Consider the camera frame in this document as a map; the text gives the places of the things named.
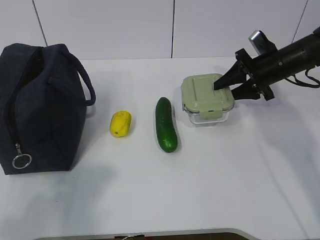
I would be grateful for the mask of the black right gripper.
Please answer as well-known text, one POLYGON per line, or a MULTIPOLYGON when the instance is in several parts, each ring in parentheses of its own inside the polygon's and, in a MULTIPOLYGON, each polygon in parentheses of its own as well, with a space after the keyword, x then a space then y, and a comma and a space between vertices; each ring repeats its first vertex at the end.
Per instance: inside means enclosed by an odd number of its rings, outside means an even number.
POLYGON ((274 99, 270 84, 264 82, 254 59, 244 48, 235 53, 235 58, 236 62, 230 70, 213 83, 214 90, 241 84, 231 91, 235 100, 258 100, 261 95, 266 101, 274 99))

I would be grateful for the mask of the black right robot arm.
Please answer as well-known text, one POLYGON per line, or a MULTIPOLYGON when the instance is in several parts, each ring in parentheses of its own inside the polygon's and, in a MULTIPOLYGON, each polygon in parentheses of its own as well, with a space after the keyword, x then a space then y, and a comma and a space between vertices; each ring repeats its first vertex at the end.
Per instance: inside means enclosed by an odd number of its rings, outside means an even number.
POLYGON ((258 56, 251 58, 245 49, 235 53, 235 64, 213 83, 214 90, 238 85, 231 93, 235 100, 274 99, 271 85, 320 65, 320 30, 281 49, 261 30, 248 38, 258 56))

